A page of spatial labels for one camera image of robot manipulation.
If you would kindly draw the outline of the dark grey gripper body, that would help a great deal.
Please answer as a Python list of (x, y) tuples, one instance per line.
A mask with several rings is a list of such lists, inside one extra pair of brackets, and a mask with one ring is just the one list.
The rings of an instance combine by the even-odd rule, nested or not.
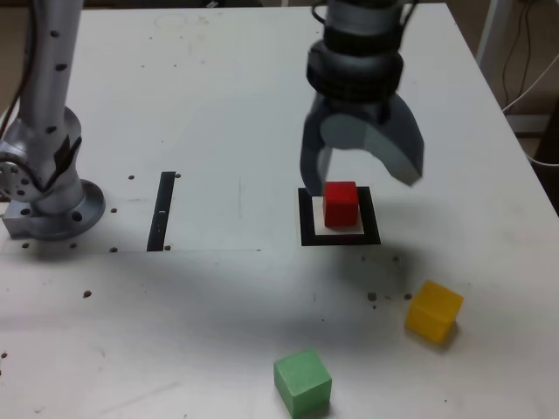
[(359, 120), (375, 124), (384, 124), (391, 118), (391, 107), (389, 101), (374, 101), (370, 103), (358, 103), (342, 100), (334, 100), (317, 93), (311, 106), (311, 114), (329, 116), (335, 113), (346, 113), (355, 116)]

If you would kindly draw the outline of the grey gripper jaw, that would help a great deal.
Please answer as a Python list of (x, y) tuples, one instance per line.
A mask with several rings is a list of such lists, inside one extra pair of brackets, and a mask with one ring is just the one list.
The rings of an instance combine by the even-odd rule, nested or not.
[(346, 113), (332, 114), (325, 125), (332, 134), (334, 149), (366, 151), (376, 157), (393, 178), (411, 186), (423, 175), (424, 139), (403, 99), (394, 95), (388, 101), (392, 114), (382, 125)]
[(326, 120), (333, 114), (330, 101), (315, 101), (303, 128), (300, 176), (310, 196), (322, 196), (334, 148)]

